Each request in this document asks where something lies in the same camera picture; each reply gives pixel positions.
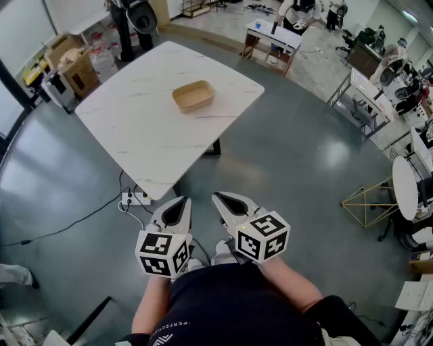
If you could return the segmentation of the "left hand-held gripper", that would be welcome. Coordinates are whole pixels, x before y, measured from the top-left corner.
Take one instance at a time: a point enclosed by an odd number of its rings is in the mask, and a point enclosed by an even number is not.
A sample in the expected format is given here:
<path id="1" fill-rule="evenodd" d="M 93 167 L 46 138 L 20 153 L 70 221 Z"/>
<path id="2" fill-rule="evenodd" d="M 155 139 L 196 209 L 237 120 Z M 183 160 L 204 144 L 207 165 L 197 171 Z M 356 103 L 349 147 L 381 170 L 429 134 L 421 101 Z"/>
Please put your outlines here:
<path id="1" fill-rule="evenodd" d="M 191 199 L 177 197 L 153 213 L 151 223 L 139 233 L 135 255 L 144 273 L 176 278 L 185 269 L 193 246 Z"/>

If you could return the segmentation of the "tan paper tray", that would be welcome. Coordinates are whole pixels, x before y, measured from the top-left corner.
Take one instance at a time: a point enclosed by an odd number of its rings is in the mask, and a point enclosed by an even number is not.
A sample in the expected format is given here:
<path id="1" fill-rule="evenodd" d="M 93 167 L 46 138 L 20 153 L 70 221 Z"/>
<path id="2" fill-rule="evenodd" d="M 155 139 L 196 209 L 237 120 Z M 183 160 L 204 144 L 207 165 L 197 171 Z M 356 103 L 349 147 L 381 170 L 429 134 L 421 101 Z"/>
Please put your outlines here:
<path id="1" fill-rule="evenodd" d="M 175 89 L 172 97 L 180 112 L 188 114 L 212 104 L 215 90 L 209 82 L 199 80 Z"/>

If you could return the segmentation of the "person's right forearm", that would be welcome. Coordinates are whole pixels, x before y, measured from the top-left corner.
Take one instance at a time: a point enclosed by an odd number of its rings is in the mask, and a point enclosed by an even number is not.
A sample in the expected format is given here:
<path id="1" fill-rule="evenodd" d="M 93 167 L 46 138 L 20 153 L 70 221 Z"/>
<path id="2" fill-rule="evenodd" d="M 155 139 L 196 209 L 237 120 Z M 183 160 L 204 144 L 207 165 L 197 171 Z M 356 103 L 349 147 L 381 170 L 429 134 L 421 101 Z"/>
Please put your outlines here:
<path id="1" fill-rule="evenodd" d="M 259 264 L 258 268 L 302 313 L 323 299 L 323 295 L 312 282 L 291 269 L 280 257 Z"/>

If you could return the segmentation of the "white power strip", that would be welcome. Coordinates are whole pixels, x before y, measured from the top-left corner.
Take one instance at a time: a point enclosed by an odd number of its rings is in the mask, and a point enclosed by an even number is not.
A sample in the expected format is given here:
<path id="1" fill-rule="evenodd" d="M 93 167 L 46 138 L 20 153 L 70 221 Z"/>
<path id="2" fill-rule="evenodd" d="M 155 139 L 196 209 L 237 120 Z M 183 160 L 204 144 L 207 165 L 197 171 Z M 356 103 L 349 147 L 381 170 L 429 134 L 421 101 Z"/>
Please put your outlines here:
<path id="1" fill-rule="evenodd" d="M 122 199 L 121 204 L 123 206 L 147 206 L 151 205 L 152 200 L 150 197 L 145 193 L 139 193 L 139 192 L 123 192 L 122 193 Z"/>

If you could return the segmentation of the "black table leg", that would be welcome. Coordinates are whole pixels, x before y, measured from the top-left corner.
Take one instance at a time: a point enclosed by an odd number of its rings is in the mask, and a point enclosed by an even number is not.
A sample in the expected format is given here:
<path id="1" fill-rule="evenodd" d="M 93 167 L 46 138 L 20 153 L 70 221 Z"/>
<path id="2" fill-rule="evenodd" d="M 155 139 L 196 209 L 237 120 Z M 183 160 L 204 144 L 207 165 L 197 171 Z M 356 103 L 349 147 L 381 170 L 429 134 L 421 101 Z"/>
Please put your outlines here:
<path id="1" fill-rule="evenodd" d="M 221 143 L 220 139 L 217 139 L 213 144 L 212 147 L 207 149 L 203 155 L 213 155 L 213 156 L 220 156 L 221 155 Z"/>

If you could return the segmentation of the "person's black shirt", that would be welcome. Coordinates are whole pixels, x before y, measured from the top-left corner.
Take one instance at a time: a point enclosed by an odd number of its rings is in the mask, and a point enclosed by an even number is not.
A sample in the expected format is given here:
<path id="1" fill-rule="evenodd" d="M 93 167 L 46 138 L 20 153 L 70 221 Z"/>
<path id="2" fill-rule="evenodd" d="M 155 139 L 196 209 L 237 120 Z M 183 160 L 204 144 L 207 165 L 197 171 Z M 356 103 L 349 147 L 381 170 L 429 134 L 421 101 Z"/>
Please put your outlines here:
<path id="1" fill-rule="evenodd" d="M 135 322 L 116 346 L 381 346 L 335 295 L 297 308 L 254 264 L 200 268 L 173 284 L 147 327 Z"/>

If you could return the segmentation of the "white marble table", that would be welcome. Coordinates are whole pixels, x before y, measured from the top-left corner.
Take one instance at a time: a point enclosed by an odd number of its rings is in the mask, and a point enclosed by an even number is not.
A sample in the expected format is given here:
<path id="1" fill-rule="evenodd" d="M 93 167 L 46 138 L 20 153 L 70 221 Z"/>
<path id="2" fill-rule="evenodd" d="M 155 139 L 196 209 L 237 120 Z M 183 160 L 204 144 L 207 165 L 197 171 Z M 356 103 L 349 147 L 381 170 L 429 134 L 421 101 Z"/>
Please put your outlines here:
<path id="1" fill-rule="evenodd" d="M 214 99 L 184 114 L 173 92 L 201 80 L 214 89 Z M 134 182 L 159 200 L 263 93 L 247 76 L 167 41 L 104 82 L 76 114 Z"/>

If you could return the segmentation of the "large clear water bottle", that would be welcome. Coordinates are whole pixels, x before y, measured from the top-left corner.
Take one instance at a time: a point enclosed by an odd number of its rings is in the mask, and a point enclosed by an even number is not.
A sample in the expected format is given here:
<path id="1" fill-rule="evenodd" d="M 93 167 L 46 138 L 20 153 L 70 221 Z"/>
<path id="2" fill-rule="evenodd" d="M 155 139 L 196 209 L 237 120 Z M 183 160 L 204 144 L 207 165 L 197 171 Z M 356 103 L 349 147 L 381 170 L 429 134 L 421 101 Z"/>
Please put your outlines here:
<path id="1" fill-rule="evenodd" d="M 103 84 L 118 72 L 118 67 L 110 51 L 102 47 L 94 47 L 89 52 L 93 69 L 99 82 Z"/>

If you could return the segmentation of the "round white table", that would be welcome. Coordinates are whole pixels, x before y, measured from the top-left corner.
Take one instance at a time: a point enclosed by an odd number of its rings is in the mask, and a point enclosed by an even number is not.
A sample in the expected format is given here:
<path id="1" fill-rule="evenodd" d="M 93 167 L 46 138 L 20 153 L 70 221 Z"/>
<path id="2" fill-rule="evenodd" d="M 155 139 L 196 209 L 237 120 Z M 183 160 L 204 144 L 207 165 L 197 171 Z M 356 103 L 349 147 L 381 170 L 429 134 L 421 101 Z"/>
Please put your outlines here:
<path id="1" fill-rule="evenodd" d="M 392 183 L 400 213 L 404 219 L 412 221 L 418 207 L 418 190 L 414 173 L 408 161 L 401 156 L 392 164 Z"/>

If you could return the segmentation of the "white portable appliance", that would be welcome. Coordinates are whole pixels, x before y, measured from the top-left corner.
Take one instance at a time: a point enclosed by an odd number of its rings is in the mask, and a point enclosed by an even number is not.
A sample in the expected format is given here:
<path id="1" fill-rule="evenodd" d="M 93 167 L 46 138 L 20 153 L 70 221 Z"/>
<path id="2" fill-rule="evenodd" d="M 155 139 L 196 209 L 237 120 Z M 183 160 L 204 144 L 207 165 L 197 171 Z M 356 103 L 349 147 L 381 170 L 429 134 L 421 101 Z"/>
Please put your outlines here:
<path id="1" fill-rule="evenodd" d="M 41 86 L 56 105 L 61 107 L 67 114 L 71 114 L 76 95 L 69 82 L 58 69 L 46 74 L 42 79 Z"/>

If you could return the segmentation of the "small wooden white-top desk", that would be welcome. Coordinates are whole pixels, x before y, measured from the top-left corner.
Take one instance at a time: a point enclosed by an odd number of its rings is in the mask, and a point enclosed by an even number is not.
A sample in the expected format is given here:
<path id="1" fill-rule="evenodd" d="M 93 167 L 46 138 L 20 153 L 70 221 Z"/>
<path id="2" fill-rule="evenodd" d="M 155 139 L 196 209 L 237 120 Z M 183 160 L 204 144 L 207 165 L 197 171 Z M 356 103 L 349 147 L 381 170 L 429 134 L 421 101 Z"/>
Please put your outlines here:
<path id="1" fill-rule="evenodd" d="M 244 47 L 240 55 L 257 62 L 286 77 L 295 55 L 298 53 L 302 37 L 285 28 L 260 20 L 260 29 L 255 21 L 246 25 Z"/>

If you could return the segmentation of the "open cardboard box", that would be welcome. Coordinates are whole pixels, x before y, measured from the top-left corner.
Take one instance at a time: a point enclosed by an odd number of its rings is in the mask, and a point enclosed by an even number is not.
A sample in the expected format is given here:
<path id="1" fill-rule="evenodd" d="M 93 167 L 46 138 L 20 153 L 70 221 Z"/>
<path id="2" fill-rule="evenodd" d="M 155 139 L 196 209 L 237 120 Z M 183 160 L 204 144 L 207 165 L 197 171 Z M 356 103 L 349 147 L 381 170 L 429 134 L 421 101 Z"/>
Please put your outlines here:
<path id="1" fill-rule="evenodd" d="M 90 46 L 64 33 L 49 42 L 44 54 L 51 70 L 58 70 L 81 99 L 99 86 L 99 79 L 89 57 L 90 51 Z"/>

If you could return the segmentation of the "dark wooden desk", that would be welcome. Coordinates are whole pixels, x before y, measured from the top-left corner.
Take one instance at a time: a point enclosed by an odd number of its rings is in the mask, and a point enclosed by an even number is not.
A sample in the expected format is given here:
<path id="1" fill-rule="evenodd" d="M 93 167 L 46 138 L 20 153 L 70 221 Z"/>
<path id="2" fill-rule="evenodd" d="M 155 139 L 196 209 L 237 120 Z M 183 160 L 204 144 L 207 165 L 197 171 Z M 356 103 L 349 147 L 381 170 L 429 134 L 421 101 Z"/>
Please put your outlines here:
<path id="1" fill-rule="evenodd" d="M 346 57 L 346 63 L 350 64 L 367 78 L 373 75 L 381 60 L 381 55 L 359 41 L 355 42 Z"/>

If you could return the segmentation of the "yellow box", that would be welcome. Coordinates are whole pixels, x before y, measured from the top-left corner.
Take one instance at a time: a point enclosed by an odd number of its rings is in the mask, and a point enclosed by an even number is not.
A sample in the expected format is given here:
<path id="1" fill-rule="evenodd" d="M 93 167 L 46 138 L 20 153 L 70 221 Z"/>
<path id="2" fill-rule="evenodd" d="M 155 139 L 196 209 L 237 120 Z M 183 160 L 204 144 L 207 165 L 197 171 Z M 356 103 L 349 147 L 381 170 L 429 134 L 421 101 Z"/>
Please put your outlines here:
<path id="1" fill-rule="evenodd" d="M 45 70 L 48 67 L 49 65 L 44 59 L 37 61 L 33 67 L 23 72 L 22 79 L 24 84 L 30 86 L 40 75 L 46 75 Z"/>

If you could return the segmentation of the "grey frame white table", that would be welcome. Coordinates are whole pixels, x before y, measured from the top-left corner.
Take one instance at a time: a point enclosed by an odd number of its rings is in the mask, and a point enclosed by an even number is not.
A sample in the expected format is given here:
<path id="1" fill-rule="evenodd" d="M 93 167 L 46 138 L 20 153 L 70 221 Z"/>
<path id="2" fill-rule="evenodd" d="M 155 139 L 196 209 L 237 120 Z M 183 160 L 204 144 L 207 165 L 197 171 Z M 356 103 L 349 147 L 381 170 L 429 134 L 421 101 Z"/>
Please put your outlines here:
<path id="1" fill-rule="evenodd" d="M 394 121 L 396 111 L 379 90 L 362 73 L 352 68 L 327 104 L 355 120 L 362 133 L 370 138 Z"/>

